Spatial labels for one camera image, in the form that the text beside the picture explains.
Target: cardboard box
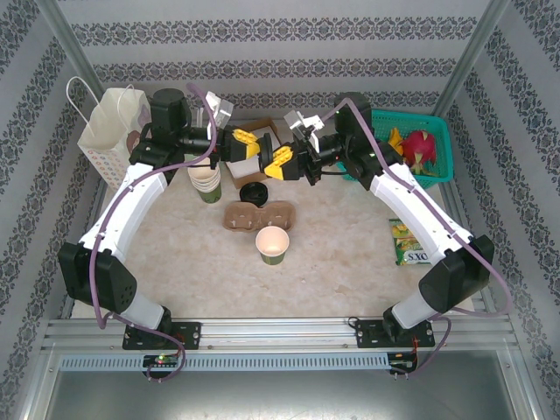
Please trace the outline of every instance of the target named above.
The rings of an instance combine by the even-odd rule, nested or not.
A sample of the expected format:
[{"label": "cardboard box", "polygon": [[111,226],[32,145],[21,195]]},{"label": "cardboard box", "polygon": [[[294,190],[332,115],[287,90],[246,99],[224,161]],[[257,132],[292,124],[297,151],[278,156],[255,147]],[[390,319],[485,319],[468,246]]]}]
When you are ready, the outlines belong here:
[{"label": "cardboard box", "polygon": [[[278,142],[280,142],[280,139],[278,137],[278,131],[277,131],[277,126],[274,124],[274,122],[272,121],[272,118],[267,117],[267,118],[262,118],[260,120],[256,120],[253,122],[248,122],[246,124],[240,125],[239,128],[245,131],[255,131],[255,130],[259,130],[259,129],[265,129],[267,127],[270,127],[272,129],[272,132],[275,134],[276,139],[278,140]],[[236,162],[234,164],[231,163],[227,163],[227,168],[230,170],[230,172],[232,172],[231,167],[233,165],[237,165],[237,164],[242,164],[242,162]],[[240,178],[236,178],[235,175],[232,173],[232,180],[234,181],[234,186],[235,188],[237,188],[238,190],[248,184],[249,182],[262,182],[264,181],[266,178],[268,178],[265,174],[256,171],[253,173],[250,173],[246,176],[240,177]]]}]

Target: snack package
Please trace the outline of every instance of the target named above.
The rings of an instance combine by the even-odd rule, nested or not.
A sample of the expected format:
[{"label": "snack package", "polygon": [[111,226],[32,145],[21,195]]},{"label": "snack package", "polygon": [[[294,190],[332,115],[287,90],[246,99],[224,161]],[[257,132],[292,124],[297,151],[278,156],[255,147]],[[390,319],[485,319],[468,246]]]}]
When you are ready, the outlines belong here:
[{"label": "snack package", "polygon": [[396,265],[429,264],[428,255],[400,219],[389,219],[395,243]]}]

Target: beige table surface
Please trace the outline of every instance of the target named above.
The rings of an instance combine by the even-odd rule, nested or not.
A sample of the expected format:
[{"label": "beige table surface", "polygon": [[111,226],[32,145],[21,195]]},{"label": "beige table surface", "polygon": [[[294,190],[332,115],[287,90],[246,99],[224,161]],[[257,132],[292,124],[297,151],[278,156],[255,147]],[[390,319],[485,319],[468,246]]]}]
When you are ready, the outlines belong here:
[{"label": "beige table surface", "polygon": [[[280,140],[290,140],[286,124],[276,125]],[[297,209],[284,261],[268,266],[256,250],[256,233],[221,225],[225,207],[239,200],[223,164],[221,176],[221,200],[207,205],[186,170],[178,171],[127,255],[139,290],[174,318],[380,316],[430,268],[396,266],[388,222],[395,215],[342,177],[323,177],[315,186],[304,178],[264,181],[269,201],[287,200]],[[437,186],[429,194],[443,205]],[[470,299],[463,306],[473,308]],[[75,303],[72,318],[94,317],[93,308]]]}]

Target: plastic basket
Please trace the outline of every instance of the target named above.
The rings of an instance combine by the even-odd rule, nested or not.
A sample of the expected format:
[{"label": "plastic basket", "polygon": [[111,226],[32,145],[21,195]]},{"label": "plastic basket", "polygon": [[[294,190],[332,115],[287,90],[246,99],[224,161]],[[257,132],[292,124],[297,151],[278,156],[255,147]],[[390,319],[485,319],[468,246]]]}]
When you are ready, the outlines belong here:
[{"label": "plastic basket", "polygon": [[372,112],[375,138],[387,142],[389,134],[397,127],[402,138],[412,131],[425,130],[436,138],[435,164],[424,164],[426,171],[437,174],[436,177],[415,175],[422,188],[429,188],[438,182],[447,182],[453,178],[453,156],[449,130],[445,121],[437,116],[407,114],[404,112],[374,110]]}]

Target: black mounting bracket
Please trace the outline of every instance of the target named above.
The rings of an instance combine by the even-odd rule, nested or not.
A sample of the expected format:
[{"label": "black mounting bracket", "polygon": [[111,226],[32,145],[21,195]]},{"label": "black mounting bracket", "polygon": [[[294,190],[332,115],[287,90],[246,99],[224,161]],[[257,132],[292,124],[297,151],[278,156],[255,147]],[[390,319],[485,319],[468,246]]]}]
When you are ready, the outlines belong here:
[{"label": "black mounting bracket", "polygon": [[[169,335],[179,340],[185,350],[198,350],[201,335],[200,322],[172,322]],[[177,345],[168,339],[145,334],[127,325],[122,339],[123,350],[177,350]]]},{"label": "black mounting bracket", "polygon": [[356,344],[358,348],[395,348],[413,347],[414,339],[417,347],[434,347],[434,332],[428,321],[410,328],[393,341],[383,328],[382,319],[350,318],[348,324],[356,331]]}]

